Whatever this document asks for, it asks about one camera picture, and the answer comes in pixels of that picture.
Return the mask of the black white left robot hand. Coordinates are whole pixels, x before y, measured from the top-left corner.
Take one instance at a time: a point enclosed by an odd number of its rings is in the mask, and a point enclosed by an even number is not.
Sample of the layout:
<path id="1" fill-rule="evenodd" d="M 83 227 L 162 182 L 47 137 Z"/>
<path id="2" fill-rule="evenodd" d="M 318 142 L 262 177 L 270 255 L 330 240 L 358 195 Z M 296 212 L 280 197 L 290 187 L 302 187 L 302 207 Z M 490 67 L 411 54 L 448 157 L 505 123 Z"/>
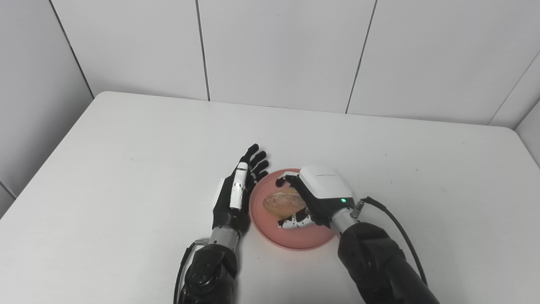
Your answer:
<path id="1" fill-rule="evenodd" d="M 246 164 L 246 179 L 243 183 L 240 208 L 233 207 L 231 203 L 231 194 L 237 170 L 233 169 L 233 173 L 224 178 L 213 209 L 212 228 L 224 228 L 227 226 L 237 231 L 240 236 L 245 235 L 250 225 L 248 212 L 251 193 L 255 186 L 268 175 L 269 161 L 266 157 L 267 153 L 258 144 L 253 144 L 248 148 L 245 155 L 240 158 L 238 164 Z"/>

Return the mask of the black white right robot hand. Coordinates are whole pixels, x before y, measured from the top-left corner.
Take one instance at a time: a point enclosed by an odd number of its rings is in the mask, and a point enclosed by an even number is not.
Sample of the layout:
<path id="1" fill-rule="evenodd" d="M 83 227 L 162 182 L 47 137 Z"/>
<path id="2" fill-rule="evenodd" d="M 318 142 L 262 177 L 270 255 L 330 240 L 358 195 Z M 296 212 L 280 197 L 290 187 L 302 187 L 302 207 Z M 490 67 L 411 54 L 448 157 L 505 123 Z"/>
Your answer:
<path id="1" fill-rule="evenodd" d="M 278 221 L 281 229 L 299 229 L 318 225 L 341 236 L 358 223 L 352 190 L 331 167 L 310 165 L 299 172 L 286 171 L 276 179 L 276 186 L 289 183 L 305 202 L 305 208 Z"/>

